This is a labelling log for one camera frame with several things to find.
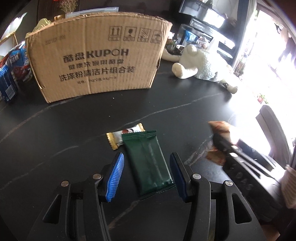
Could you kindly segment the tan fortune biscuits bag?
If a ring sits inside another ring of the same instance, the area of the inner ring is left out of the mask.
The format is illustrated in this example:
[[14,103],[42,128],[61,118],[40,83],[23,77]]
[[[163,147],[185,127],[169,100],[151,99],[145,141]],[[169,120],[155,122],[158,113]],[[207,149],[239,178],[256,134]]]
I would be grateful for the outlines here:
[[207,152],[206,158],[219,166],[226,162],[226,152],[229,147],[237,143],[235,127],[225,121],[208,121],[212,130],[212,148]]

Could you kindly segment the blue red m&m box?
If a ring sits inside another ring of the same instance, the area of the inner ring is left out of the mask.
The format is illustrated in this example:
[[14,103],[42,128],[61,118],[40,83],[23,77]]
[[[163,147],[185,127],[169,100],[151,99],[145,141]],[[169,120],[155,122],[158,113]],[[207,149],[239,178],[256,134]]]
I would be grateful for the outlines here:
[[32,78],[25,41],[10,50],[7,65],[12,69],[17,82],[24,83]]

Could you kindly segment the dark green snack packet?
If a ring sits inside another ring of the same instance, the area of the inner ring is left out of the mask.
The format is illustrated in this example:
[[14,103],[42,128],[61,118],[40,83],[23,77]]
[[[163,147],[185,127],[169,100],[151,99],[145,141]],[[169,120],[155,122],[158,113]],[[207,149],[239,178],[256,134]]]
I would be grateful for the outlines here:
[[174,187],[156,130],[125,133],[122,140],[140,199]]

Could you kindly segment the dried flower vase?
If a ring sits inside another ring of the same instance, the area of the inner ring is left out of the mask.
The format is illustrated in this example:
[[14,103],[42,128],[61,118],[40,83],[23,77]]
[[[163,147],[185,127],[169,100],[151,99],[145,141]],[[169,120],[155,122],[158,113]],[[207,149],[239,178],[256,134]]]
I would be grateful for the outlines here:
[[57,1],[59,9],[63,12],[60,15],[54,17],[54,20],[64,19],[67,14],[70,14],[75,11],[78,6],[79,0],[61,0]]

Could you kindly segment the pale green tissue box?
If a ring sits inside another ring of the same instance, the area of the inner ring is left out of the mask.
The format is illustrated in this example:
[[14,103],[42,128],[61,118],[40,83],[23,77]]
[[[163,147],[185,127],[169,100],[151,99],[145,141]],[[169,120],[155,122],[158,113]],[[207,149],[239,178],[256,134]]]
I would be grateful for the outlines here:
[[52,22],[46,18],[42,18],[41,20],[38,21],[36,27],[33,28],[32,32],[36,32],[37,30],[42,29],[43,27],[46,27],[50,25]]

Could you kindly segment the blue snack bag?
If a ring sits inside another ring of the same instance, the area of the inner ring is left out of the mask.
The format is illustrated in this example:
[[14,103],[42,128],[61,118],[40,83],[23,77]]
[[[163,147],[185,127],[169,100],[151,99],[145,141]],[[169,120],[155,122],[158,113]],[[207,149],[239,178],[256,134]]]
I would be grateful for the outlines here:
[[192,32],[185,30],[185,41],[187,44],[197,44],[199,36],[193,34]]

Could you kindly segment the black piano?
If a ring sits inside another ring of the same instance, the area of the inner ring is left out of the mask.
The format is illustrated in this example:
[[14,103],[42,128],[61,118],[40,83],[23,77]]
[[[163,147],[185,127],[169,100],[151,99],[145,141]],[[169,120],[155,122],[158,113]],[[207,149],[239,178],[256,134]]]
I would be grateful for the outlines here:
[[238,45],[238,7],[239,1],[182,1],[177,21],[209,42],[217,37],[217,52],[231,63]]

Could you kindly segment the brown cardboard box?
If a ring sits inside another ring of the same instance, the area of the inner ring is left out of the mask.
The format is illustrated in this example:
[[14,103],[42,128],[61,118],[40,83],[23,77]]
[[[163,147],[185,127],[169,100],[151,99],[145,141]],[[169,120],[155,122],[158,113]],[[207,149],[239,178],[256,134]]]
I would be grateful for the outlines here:
[[119,90],[149,89],[171,22],[106,12],[53,22],[29,34],[29,62],[46,102]]

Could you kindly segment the blue curtain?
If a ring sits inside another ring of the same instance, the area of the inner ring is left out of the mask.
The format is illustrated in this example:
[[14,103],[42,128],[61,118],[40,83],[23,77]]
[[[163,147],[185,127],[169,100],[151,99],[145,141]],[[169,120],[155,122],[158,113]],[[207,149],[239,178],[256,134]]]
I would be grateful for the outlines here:
[[256,0],[239,0],[238,1],[238,10],[237,10],[237,21],[235,27],[235,46],[232,50],[232,62],[231,66],[236,67],[236,64],[239,61],[241,55],[241,47],[243,43],[243,38],[246,32],[247,25],[256,9],[257,1]]

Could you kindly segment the dark tray with items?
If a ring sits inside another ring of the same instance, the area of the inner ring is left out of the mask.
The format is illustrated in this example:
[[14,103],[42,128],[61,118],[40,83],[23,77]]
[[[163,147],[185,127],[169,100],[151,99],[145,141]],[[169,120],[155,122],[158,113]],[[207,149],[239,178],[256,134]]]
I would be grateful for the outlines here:
[[185,47],[183,45],[177,44],[177,40],[167,39],[166,41],[165,49],[172,55],[181,56],[184,48]]

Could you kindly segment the blue oreo can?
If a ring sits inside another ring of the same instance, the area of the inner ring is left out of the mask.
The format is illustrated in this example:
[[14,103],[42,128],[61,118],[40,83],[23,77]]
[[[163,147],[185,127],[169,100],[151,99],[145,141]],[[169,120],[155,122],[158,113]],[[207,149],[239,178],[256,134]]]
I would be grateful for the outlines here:
[[6,103],[13,101],[18,93],[14,73],[4,64],[1,67],[1,96]]

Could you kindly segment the white plush sheep toy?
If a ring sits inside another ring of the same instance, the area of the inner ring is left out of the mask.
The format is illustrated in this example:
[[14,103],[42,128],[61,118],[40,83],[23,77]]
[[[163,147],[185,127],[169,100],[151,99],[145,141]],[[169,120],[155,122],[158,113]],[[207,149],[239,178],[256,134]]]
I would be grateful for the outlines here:
[[232,67],[217,52],[187,45],[180,56],[164,50],[162,59],[173,63],[171,70],[179,79],[195,77],[217,82],[231,94],[235,94],[238,90],[235,86],[236,76],[233,74]]

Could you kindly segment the upper white shell bowl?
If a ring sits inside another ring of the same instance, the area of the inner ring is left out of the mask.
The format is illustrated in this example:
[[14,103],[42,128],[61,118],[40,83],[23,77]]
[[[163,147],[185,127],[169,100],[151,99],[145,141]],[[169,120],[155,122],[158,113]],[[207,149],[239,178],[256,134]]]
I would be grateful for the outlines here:
[[7,29],[5,30],[4,34],[1,37],[1,44],[3,42],[5,42],[8,38],[10,38],[11,36],[14,36],[16,34],[16,30],[19,28],[20,24],[23,21],[23,18],[25,17],[25,15],[27,14],[27,12],[23,13],[20,17],[15,18],[7,27]]

